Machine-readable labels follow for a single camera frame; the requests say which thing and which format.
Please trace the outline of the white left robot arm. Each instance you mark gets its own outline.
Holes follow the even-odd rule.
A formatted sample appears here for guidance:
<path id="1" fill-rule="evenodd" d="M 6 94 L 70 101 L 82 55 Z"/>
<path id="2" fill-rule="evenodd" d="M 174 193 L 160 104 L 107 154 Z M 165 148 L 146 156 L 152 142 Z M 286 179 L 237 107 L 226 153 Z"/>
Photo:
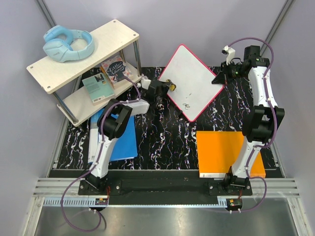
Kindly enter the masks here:
<path id="1" fill-rule="evenodd" d="M 110 158 L 118 139 L 127 133 L 129 119 L 134 115 L 146 114 L 157 97 L 165 97 L 169 91 L 176 89 L 176 85 L 170 80 L 164 82 L 143 78 L 135 88 L 138 92 L 135 100 L 110 99 L 99 114 L 96 124 L 91 126 L 88 157 L 90 168 L 85 181 L 97 195 L 106 190 Z"/>

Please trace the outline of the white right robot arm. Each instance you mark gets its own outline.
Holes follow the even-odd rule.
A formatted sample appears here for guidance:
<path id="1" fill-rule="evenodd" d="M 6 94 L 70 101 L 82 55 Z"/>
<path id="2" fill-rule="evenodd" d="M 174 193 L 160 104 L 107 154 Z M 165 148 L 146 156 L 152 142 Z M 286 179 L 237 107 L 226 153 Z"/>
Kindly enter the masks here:
<path id="1" fill-rule="evenodd" d="M 228 195 L 240 194 L 249 186 L 250 173 L 257 155 L 274 141 L 285 115 L 284 109 L 279 108 L 274 100 L 269 67 L 269 59 L 258 56 L 248 56 L 237 64 L 224 61 L 212 81 L 212 84 L 228 85 L 234 79 L 247 77 L 253 93 L 253 107 L 243 118 L 244 141 L 241 151 L 218 186 Z"/>

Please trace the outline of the pink framed whiteboard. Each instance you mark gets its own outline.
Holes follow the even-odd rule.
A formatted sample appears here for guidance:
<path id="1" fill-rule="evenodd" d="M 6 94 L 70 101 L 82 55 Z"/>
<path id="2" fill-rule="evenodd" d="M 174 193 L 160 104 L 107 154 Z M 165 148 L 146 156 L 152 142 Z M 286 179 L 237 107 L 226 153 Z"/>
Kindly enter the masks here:
<path id="1" fill-rule="evenodd" d="M 212 84 L 215 76 L 186 45 L 181 44 L 159 80 L 170 80 L 176 85 L 167 95 L 187 120 L 193 122 L 223 89 L 223 85 Z"/>

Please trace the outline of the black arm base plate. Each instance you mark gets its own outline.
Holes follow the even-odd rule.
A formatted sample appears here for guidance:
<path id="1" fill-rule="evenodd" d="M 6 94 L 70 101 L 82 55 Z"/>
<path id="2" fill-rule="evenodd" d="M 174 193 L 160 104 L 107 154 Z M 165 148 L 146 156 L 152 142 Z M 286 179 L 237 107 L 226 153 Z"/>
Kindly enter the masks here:
<path id="1" fill-rule="evenodd" d="M 223 188 L 220 180 L 190 177 L 182 178 L 110 178 L 106 183 L 101 184 L 99 189 L 92 187 L 82 180 L 79 184 L 79 195 L 122 195 L 126 193 L 142 192 L 181 192 L 201 193 L 210 196 L 250 196 L 251 186 L 234 190 Z"/>

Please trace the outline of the yellow whiteboard eraser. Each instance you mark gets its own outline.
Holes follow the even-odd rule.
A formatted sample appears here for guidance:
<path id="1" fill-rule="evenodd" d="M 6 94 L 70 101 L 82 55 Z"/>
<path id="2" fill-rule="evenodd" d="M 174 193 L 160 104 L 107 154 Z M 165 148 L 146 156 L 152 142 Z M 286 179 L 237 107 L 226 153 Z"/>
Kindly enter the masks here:
<path id="1" fill-rule="evenodd" d="M 176 89 L 176 85 L 171 80 L 166 80 L 166 85 L 170 91 L 174 91 Z"/>

